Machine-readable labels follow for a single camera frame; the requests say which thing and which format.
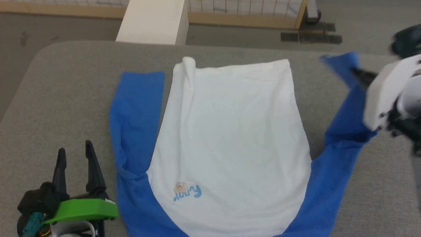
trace white pillar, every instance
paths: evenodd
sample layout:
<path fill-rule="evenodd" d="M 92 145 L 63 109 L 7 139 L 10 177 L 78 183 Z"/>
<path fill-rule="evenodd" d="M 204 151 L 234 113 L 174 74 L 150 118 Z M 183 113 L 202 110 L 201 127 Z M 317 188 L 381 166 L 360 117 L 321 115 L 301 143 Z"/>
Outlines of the white pillar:
<path fill-rule="evenodd" d="M 316 0 L 308 0 L 308 2 L 307 2 L 307 17 L 313 18 L 313 19 L 319 18 Z"/>
<path fill-rule="evenodd" d="M 189 0 L 130 0 L 117 42 L 184 45 Z"/>

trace blue wire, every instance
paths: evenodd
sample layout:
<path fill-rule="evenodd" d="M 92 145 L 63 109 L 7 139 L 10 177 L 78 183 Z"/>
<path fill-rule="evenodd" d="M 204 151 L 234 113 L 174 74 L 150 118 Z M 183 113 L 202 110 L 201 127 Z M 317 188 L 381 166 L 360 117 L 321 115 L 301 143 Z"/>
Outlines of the blue wire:
<path fill-rule="evenodd" d="M 41 212 L 32 213 L 23 230 L 23 237 L 35 237 L 44 220 L 45 218 Z"/>

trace fabric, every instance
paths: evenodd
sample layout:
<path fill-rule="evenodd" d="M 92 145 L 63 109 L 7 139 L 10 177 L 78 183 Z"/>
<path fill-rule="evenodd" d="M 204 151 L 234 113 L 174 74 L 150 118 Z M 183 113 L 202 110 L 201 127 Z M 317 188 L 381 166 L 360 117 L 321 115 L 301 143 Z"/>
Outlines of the fabric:
<path fill-rule="evenodd" d="M 147 171 L 155 198 L 189 236 L 271 237 L 297 215 L 309 145 L 288 60 L 173 71 Z"/>
<path fill-rule="evenodd" d="M 376 134 L 361 122 L 365 93 L 353 83 L 352 75 L 348 73 L 348 69 L 358 67 L 356 56 L 346 54 L 323 60 L 344 78 L 351 91 L 326 132 L 325 151 L 311 163 L 310 178 L 298 213 L 283 233 L 277 233 L 282 237 L 324 237 L 330 234 L 357 155 Z M 176 220 L 172 220 L 156 200 L 145 173 L 154 150 L 162 88 L 162 74 L 124 74 L 111 107 L 118 204 L 130 236 L 186 236 L 181 231 L 183 228 L 173 222 Z M 207 191 L 202 186 L 200 188 L 201 197 L 194 198 L 197 193 L 193 191 L 190 196 L 176 199 L 175 203 L 200 200 Z M 213 232 L 210 236 L 221 235 Z"/>

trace white t-shirt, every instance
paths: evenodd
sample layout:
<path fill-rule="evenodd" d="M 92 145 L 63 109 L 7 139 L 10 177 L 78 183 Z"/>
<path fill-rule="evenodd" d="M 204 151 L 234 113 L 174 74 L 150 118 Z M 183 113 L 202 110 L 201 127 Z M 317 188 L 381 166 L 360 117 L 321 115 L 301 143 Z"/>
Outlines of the white t-shirt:
<path fill-rule="evenodd" d="M 173 71 L 147 171 L 155 198 L 192 237 L 266 237 L 298 213 L 309 145 L 289 61 Z"/>

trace cushioned table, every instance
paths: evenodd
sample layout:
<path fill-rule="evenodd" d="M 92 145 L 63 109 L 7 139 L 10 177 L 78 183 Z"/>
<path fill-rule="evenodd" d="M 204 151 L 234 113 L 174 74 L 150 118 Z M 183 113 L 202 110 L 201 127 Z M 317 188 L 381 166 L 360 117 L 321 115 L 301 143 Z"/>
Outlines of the cushioned table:
<path fill-rule="evenodd" d="M 116 171 L 109 134 L 109 109 L 123 72 L 165 72 L 161 118 L 172 70 L 183 56 L 197 67 L 289 59 L 297 106 L 311 156 L 323 148 L 324 132 L 347 95 L 346 85 L 319 61 L 323 53 L 242 48 L 158 46 L 115 42 L 65 42 L 43 49 L 32 61 L 0 123 L 2 236 L 14 236 L 24 192 L 51 181 L 57 152 L 67 152 L 67 191 L 85 192 L 88 163 L 84 142 L 96 150 L 116 199 Z M 361 55 L 361 65 L 378 71 L 395 58 Z M 404 137 L 380 132 L 361 152 L 349 181 L 332 237 L 421 236 L 416 184 Z M 106 222 L 107 236 L 126 236 L 121 219 Z"/>

